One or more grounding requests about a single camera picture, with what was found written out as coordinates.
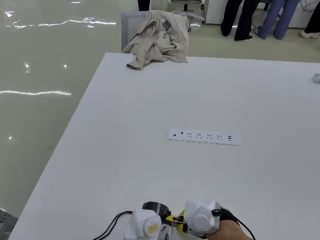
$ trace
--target yellow part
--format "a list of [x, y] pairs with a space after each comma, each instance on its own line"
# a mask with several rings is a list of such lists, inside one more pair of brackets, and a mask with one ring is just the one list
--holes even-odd
[[[178, 217], [184, 216], [185, 215], [185, 210], [182, 210], [182, 212], [180, 212], [180, 214], [178, 215]], [[176, 226], [176, 229], [178, 229], [178, 231], [183, 232], [184, 229], [184, 225], [180, 224], [178, 226]]]
[[[180, 212], [180, 214], [178, 215], [178, 217], [184, 216], [184, 214], [185, 214], [185, 210], [182, 210], [182, 212]], [[170, 215], [170, 216], [167, 216], [167, 217], [166, 217], [166, 220], [168, 220], [168, 221], [171, 222], [171, 227], [173, 227], [173, 225], [172, 225], [173, 218], [174, 218], [173, 215]], [[180, 224], [180, 225], [176, 226], [176, 229], [178, 229], [178, 231], [180, 231], [180, 232], [183, 232], [184, 225], [183, 225], [183, 224]]]
[[173, 226], [172, 226], [173, 218], [174, 218], [174, 216], [173, 216], [173, 215], [170, 215], [170, 216], [167, 216], [167, 217], [166, 217], [166, 220], [168, 220], [168, 221], [170, 221], [170, 222], [171, 222], [171, 227], [173, 227]]

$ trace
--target crumpled jacket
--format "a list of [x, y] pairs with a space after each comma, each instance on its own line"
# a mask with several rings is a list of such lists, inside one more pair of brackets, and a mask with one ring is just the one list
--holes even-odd
[[123, 49], [136, 58], [127, 64], [141, 69], [151, 61], [171, 60], [187, 63], [188, 32], [186, 17], [161, 10], [151, 10], [139, 26], [136, 35]]

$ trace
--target power strip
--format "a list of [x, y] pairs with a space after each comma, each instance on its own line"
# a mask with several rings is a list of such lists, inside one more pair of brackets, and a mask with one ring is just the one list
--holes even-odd
[[209, 144], [224, 144], [224, 145], [240, 145], [241, 137], [235, 134], [222, 134], [211, 131], [194, 131], [171, 129], [168, 135], [169, 140], [209, 143]]

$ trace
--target sneaker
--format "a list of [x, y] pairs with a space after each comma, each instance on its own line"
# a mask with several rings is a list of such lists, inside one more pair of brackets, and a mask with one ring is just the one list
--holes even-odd
[[234, 39], [235, 41], [237, 41], [237, 42], [247, 42], [247, 41], [250, 41], [250, 40], [252, 40], [254, 37], [253, 36], [248, 36], [247, 38], [245, 38], [245, 39]]
[[306, 33], [305, 30], [302, 30], [300, 32], [300, 36], [305, 38], [305, 39], [310, 39], [310, 38], [313, 38], [313, 39], [317, 39], [319, 38], [320, 36], [320, 32], [310, 32], [310, 33]]
[[258, 35], [259, 30], [262, 29], [262, 26], [258, 26], [255, 30], [254, 33]]

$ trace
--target blue pants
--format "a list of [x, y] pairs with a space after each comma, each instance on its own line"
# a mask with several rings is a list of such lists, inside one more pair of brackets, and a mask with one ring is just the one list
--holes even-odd
[[266, 18], [263, 22], [263, 26], [257, 33], [258, 37], [261, 39], [266, 39], [267, 35], [272, 30], [272, 26], [276, 22], [281, 7], [283, 6], [282, 15], [273, 33], [276, 39], [281, 40], [287, 31], [289, 23], [299, 2], [300, 0], [272, 0], [271, 7], [268, 10]]

